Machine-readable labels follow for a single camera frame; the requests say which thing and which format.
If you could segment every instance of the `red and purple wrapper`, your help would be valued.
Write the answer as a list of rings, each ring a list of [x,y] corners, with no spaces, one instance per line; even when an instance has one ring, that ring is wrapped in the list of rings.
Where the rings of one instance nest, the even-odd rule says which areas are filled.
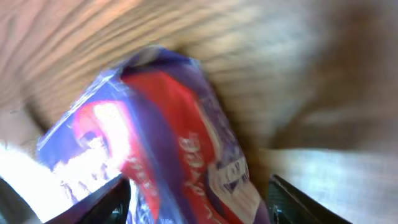
[[[37,154],[73,203],[132,179],[128,223],[269,222],[198,61],[162,47],[102,72]]]

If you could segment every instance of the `purple packaging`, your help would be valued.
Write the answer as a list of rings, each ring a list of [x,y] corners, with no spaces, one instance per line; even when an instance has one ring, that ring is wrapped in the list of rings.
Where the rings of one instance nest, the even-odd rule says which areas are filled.
[[[198,61],[162,47],[102,72],[37,155],[74,204],[131,179],[127,223],[269,223]]]

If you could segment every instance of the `wood grain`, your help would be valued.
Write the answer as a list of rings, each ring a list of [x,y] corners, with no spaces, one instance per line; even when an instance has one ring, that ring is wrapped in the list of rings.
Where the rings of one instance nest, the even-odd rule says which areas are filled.
[[[370,0],[1,1],[0,106],[27,103],[51,125],[100,70],[149,44],[182,48],[202,61],[262,192],[276,172],[352,222],[396,223],[397,9]]]

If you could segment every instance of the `chip bag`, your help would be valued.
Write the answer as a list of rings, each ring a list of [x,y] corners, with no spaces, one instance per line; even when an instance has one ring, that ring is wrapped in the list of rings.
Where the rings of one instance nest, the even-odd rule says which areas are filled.
[[[200,64],[162,47],[102,72],[37,155],[73,203],[133,180],[128,223],[269,222]]]

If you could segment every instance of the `wooden surface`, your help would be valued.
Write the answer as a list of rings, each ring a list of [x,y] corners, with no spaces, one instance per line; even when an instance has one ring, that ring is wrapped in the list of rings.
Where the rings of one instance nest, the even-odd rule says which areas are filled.
[[[2,0],[0,105],[53,124],[100,70],[182,47],[263,192],[276,172],[352,222],[397,223],[396,2]]]

